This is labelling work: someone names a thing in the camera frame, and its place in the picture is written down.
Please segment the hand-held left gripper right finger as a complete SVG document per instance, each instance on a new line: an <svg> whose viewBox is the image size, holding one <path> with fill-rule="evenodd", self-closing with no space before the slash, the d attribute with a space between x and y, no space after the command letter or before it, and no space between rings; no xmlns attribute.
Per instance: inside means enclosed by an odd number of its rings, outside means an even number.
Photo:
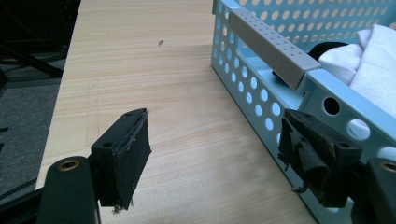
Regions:
<svg viewBox="0 0 396 224"><path fill-rule="evenodd" d="M293 191L311 191L324 207L347 203L347 172L359 163L362 148L321 120L287 109L281 119L278 158L301 178Z"/></svg>

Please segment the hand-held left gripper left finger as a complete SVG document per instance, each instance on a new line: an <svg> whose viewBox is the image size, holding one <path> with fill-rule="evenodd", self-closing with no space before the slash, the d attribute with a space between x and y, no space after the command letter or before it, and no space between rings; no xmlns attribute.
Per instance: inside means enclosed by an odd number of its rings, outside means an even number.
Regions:
<svg viewBox="0 0 396 224"><path fill-rule="evenodd" d="M149 112L126 112L92 145L95 197L102 206L127 210L151 153Z"/></svg>

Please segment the light blue perforated basket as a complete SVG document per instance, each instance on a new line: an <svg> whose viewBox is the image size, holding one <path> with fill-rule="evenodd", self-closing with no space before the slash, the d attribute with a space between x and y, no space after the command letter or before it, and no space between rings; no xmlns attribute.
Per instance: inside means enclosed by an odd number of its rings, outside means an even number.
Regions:
<svg viewBox="0 0 396 224"><path fill-rule="evenodd" d="M396 0L213 0L211 63L292 185L303 181L278 158L287 109L321 120L362 148L346 177L346 205L298 194L319 224L396 224L396 118L322 67L293 89L273 75L271 51L294 44L358 44L374 24L396 29Z"/></svg>

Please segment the white cloth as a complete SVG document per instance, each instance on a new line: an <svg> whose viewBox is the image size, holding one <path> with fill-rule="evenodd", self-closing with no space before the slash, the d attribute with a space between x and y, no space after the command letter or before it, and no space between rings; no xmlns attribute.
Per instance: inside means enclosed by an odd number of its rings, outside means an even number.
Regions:
<svg viewBox="0 0 396 224"><path fill-rule="evenodd" d="M357 32L358 44L326 50L318 61L376 106L396 118L396 30L374 24Z"/></svg>

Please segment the black metal stand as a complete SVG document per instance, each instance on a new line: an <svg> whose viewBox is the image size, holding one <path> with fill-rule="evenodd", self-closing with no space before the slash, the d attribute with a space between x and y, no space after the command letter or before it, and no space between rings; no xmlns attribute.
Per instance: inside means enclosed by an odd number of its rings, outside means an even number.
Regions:
<svg viewBox="0 0 396 224"><path fill-rule="evenodd" d="M61 52L66 54L69 45L53 39L5 40L0 37L0 55L7 55L24 65L46 73L50 77L61 77L63 70L33 56L33 53Z"/></svg>

